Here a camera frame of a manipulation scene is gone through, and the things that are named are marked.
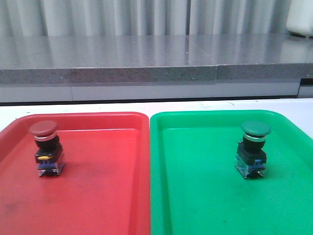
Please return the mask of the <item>green plastic tray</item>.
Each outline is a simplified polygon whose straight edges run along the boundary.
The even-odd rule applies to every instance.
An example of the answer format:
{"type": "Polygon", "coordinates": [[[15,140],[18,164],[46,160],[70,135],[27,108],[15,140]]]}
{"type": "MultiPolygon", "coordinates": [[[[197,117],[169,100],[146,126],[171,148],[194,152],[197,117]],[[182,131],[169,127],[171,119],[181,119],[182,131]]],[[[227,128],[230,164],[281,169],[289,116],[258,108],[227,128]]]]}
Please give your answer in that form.
{"type": "Polygon", "coordinates": [[[265,110],[164,112],[151,117],[154,235],[310,235],[313,140],[265,110]],[[235,168],[246,120],[271,127],[262,178],[235,168]]]}

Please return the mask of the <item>red plastic tray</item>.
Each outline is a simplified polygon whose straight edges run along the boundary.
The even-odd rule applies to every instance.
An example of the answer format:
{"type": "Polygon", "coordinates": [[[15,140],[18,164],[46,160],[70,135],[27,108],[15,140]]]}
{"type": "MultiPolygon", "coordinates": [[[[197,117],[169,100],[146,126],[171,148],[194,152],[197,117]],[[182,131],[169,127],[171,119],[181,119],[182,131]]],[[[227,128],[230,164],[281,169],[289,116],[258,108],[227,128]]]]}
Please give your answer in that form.
{"type": "Polygon", "coordinates": [[[142,113],[40,114],[0,133],[3,235],[148,235],[149,119],[142,113]],[[29,127],[58,123],[66,165],[40,177],[29,127]]]}

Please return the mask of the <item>red mushroom push button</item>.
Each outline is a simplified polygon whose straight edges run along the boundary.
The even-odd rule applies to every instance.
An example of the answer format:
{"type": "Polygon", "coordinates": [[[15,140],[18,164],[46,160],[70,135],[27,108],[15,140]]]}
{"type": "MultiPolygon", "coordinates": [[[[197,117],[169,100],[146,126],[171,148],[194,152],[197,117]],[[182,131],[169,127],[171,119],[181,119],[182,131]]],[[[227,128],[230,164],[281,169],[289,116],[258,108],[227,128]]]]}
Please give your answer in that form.
{"type": "Polygon", "coordinates": [[[58,123],[44,120],[33,124],[29,133],[34,136],[39,148],[35,154],[35,162],[39,176],[61,175],[65,162],[63,147],[57,135],[58,123]]]}

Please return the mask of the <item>grey speckled stone counter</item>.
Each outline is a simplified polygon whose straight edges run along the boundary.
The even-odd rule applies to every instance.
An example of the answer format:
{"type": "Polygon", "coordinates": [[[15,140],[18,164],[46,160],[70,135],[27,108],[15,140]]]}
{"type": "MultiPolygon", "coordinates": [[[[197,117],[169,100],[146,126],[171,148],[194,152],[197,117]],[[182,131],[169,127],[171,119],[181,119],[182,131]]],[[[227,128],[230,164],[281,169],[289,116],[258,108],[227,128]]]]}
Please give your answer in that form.
{"type": "Polygon", "coordinates": [[[313,41],[290,34],[0,40],[0,101],[310,98],[313,41]]]}

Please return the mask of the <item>white container on counter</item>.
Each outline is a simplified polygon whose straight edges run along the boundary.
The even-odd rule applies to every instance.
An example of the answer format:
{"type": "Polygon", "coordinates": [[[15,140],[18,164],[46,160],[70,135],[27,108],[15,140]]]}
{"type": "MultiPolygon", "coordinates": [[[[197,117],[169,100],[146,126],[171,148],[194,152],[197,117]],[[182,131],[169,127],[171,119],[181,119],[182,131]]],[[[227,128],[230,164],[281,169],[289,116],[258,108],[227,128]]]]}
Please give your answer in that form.
{"type": "Polygon", "coordinates": [[[291,0],[286,28],[293,34],[313,36],[313,0],[291,0]]]}

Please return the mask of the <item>green mushroom push button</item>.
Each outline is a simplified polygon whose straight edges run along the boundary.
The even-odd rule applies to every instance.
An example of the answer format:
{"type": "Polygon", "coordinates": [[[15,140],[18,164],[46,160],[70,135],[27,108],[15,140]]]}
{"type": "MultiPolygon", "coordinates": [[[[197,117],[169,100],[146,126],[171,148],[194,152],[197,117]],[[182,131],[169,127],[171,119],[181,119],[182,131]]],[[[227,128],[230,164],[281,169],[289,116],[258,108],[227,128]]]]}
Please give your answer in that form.
{"type": "Polygon", "coordinates": [[[263,177],[266,170],[267,154],[263,150],[271,127],[257,120],[241,124],[243,137],[238,142],[235,167],[244,179],[263,177]]]}

